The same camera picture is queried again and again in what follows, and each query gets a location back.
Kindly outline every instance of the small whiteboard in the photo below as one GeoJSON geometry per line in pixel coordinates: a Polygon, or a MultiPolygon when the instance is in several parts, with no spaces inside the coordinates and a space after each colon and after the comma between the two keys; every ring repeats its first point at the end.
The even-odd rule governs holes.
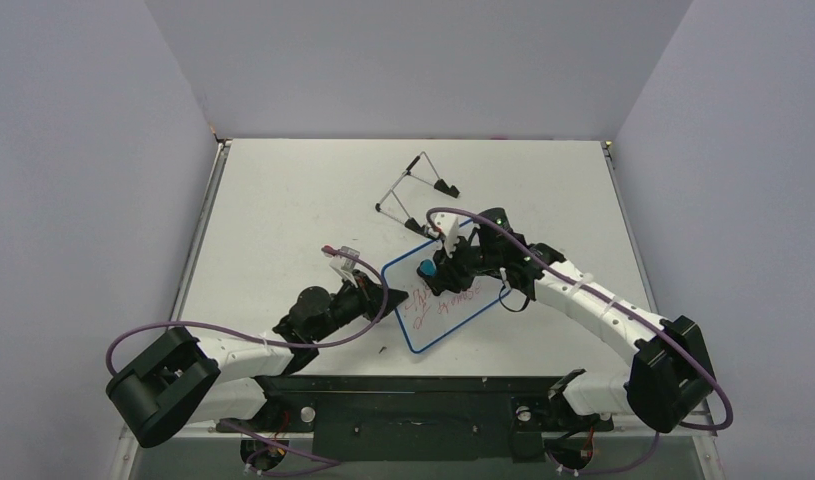
{"type": "MultiPolygon", "coordinates": [[[[468,238],[473,228],[474,224],[468,220],[460,225],[460,234],[468,238]]],[[[464,292],[434,296],[416,269],[441,246],[438,241],[428,241],[387,263],[381,270],[391,288],[410,295],[395,309],[395,315],[413,353],[424,352],[500,300],[501,281],[487,276],[476,277],[472,287],[464,292]]],[[[510,291],[505,290],[501,298],[509,294],[510,291]]]]}

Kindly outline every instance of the red wire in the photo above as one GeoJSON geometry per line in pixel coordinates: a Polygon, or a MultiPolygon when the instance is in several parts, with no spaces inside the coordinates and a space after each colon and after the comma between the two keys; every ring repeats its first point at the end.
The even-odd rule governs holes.
{"type": "Polygon", "coordinates": [[[277,438],[277,436],[280,435],[288,426],[289,426],[289,410],[286,410],[285,412],[283,412],[283,424],[280,426],[280,428],[277,429],[274,437],[272,438],[277,438]]]}
{"type": "Polygon", "coordinates": [[[584,442],[584,446],[581,447],[581,450],[587,448],[587,445],[590,445],[592,443],[593,435],[595,435],[595,428],[590,428],[590,435],[587,437],[587,441],[584,442]]]}

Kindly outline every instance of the white cable tie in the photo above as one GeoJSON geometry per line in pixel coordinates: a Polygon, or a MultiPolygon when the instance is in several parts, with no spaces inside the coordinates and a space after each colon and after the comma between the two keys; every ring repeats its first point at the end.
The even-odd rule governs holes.
{"type": "Polygon", "coordinates": [[[604,316],[607,315],[608,312],[610,312],[610,309],[613,308],[613,305],[620,303],[621,301],[622,297],[620,297],[619,295],[613,295],[613,298],[611,298],[610,301],[607,302],[607,305],[604,306],[604,310],[601,311],[601,315],[598,316],[598,319],[604,320],[604,316]]]}
{"type": "Polygon", "coordinates": [[[572,318],[571,315],[569,315],[569,303],[572,301],[572,297],[578,293],[578,290],[580,290],[583,285],[592,282],[593,278],[595,278],[593,277],[593,274],[585,273],[580,280],[572,285],[572,288],[566,290],[566,303],[563,304],[563,313],[565,313],[567,317],[572,318]]]}
{"type": "Polygon", "coordinates": [[[498,269],[498,272],[501,274],[501,283],[504,284],[504,288],[506,288],[509,291],[513,291],[513,289],[510,288],[510,282],[507,281],[507,269],[501,267],[498,269]]]}

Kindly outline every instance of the red handwriting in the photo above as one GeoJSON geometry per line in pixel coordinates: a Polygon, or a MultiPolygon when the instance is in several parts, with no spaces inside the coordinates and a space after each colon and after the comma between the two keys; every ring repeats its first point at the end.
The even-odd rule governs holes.
{"type": "MultiPolygon", "coordinates": [[[[481,281],[475,280],[472,286],[462,292],[450,297],[446,300],[437,299],[437,309],[436,313],[439,315],[447,315],[450,312],[451,308],[454,308],[458,305],[463,305],[468,303],[476,295],[481,293],[481,281]]],[[[422,328],[422,323],[425,321],[425,316],[430,311],[431,306],[429,303],[431,296],[431,290],[425,285],[424,289],[416,288],[410,294],[410,299],[407,303],[404,304],[404,312],[413,312],[416,316],[413,319],[413,328],[415,330],[419,330],[422,328]]]]}

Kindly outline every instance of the screw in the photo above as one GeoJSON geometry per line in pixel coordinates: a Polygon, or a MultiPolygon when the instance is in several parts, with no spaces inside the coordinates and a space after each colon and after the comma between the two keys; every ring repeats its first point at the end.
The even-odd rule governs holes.
{"type": "Polygon", "coordinates": [[[519,419],[520,422],[528,422],[531,420],[531,409],[522,405],[516,409],[516,418],[519,419]]]}
{"type": "Polygon", "coordinates": [[[314,418],[316,418],[316,411],[313,409],[313,407],[304,407],[301,409],[302,422],[310,423],[314,418]]]}

